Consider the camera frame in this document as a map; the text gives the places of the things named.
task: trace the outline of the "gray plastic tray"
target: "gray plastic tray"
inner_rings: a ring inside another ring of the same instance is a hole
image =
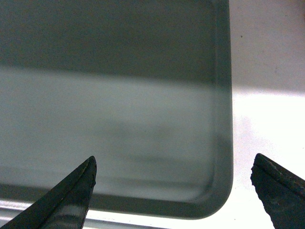
[[[225,203],[228,1],[0,10],[0,198],[34,201],[94,155],[94,209],[198,219]]]

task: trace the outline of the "white surface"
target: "white surface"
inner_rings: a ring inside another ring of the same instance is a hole
[[[228,201],[200,220],[105,213],[108,220],[173,229],[273,229],[251,185],[255,155],[305,178],[305,1],[232,0],[230,14],[234,183]]]

